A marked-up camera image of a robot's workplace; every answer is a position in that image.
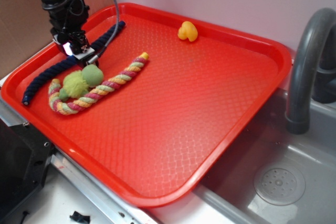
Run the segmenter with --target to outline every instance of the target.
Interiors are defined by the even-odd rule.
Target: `yellow rubber duck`
[[[190,21],[185,21],[179,28],[177,36],[180,39],[188,38],[190,42],[193,42],[195,39],[197,39],[198,32],[193,23],[191,23]]]

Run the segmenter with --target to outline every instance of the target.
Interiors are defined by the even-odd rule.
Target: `navy blue rope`
[[[118,23],[118,30],[117,33],[118,34],[124,27],[125,27],[126,23],[124,21],[120,21]],[[99,51],[108,41],[108,39],[112,36],[114,29],[116,25],[113,25],[106,33],[104,33],[102,36],[100,36],[98,39],[96,39],[92,44],[91,44],[91,48],[94,49],[96,52]]]
[[[118,34],[126,25],[124,21],[120,21],[118,24]],[[100,50],[104,44],[108,41],[111,37],[112,33],[114,32],[116,25],[113,25],[106,33],[100,36],[96,41],[91,44],[91,48],[95,51]],[[63,71],[73,67],[77,64],[77,59],[74,56],[68,56],[65,60],[51,66],[50,68],[46,69],[42,73],[40,73],[37,77],[35,77],[29,86],[26,88],[22,103],[24,105],[29,105],[30,101],[33,99],[36,92],[49,80],[57,76],[58,74],[62,73]]]
[[[34,97],[36,92],[50,79],[54,78],[59,73],[71,68],[76,65],[77,61],[74,56],[69,56],[63,61],[51,66],[46,69],[42,73],[40,73],[37,77],[35,77],[32,82],[27,87],[26,91],[23,94],[22,103],[24,105],[29,105],[31,99]]]

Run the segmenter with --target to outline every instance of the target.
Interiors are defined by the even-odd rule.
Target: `tray rim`
[[[213,163],[219,158],[219,156],[224,153],[225,149],[234,141],[235,136],[237,135],[237,131],[241,131],[242,128],[249,122],[249,120],[257,113],[257,111],[261,108],[261,106],[268,100],[268,98],[272,95],[272,93],[276,90],[276,88],[280,85],[281,81],[287,76],[290,68],[291,68],[291,56],[287,48],[270,39],[262,38],[256,35],[252,35],[249,33],[245,33],[242,31],[237,31],[231,28],[214,25],[211,23],[203,22],[200,20],[188,18],[185,16],[172,14],[169,12],[165,12],[162,10],[145,7],[142,5],[134,4],[134,3],[121,3],[119,4],[120,13],[121,14],[131,14],[132,12],[137,13],[137,17],[145,18],[148,13],[154,15],[154,17],[161,17],[161,19],[154,20],[155,22],[160,22],[163,20],[162,17],[165,17],[167,22],[164,22],[165,25],[179,27],[181,21],[189,20],[193,22],[199,32],[199,35],[205,36],[212,39],[217,39],[216,36],[221,36],[223,38],[228,39],[229,41],[225,41],[228,44],[234,46],[240,46],[244,44],[244,48],[261,53],[263,55],[267,55],[277,62],[278,66],[278,74],[277,76],[270,82],[270,85],[262,92],[262,94],[253,102],[253,106],[251,106],[245,113],[243,119],[237,121],[235,126],[228,132],[225,136],[225,141],[221,141],[215,149],[210,153],[210,155],[202,162],[202,164],[198,167],[195,173],[185,181],[185,183],[178,189],[169,194],[159,197],[146,197],[139,194],[137,191],[133,190],[129,185],[119,179],[117,176],[114,176],[111,172],[109,175],[112,175],[111,178],[107,178],[106,172],[108,170],[102,167],[97,161],[93,158],[87,160],[87,157],[84,157],[81,151],[71,153],[70,158],[77,162],[79,165],[83,166],[89,173],[91,173],[94,177],[98,178],[102,183],[107,185],[111,190],[115,191],[120,197],[124,200],[138,206],[138,207],[157,207],[169,204],[183,195],[190,192],[196,185],[197,182],[201,180],[203,175],[207,170],[213,165]],[[94,26],[106,18],[110,17],[114,14],[115,7],[108,6],[100,11],[93,14],[89,17],[88,22],[84,25],[84,30],[91,30]],[[42,55],[49,53],[50,55],[55,55],[55,52],[59,52],[58,48],[55,44],[51,44],[47,46],[45,49],[37,53],[27,62],[23,63],[19,68],[17,68],[5,81],[1,93],[3,99],[12,106],[19,114],[21,114],[24,118],[26,118],[30,123],[32,123],[35,127],[37,127],[43,134],[45,134],[50,140],[57,139],[57,132],[50,131],[50,128],[41,124],[39,118],[37,116],[32,115],[29,110],[21,104],[21,102],[17,101],[12,97],[11,93],[8,93],[8,87],[12,83],[17,83],[19,79],[22,79],[19,76],[19,73],[22,69],[38,66],[42,61],[45,63],[49,59],[41,57]],[[60,147],[62,151],[69,150],[73,148],[73,143],[63,143]]]

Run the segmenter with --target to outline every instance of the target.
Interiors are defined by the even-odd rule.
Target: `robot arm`
[[[50,22],[53,26],[51,34],[56,44],[62,51],[64,45],[69,44],[71,52],[82,60],[94,53],[82,30],[83,24],[87,21],[89,6],[84,0],[41,0],[42,8],[49,13]]]

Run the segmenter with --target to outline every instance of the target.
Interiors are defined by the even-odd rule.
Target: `cardboard box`
[[[85,3],[93,14],[113,0]],[[52,42],[51,28],[41,0],[0,0],[0,79]]]

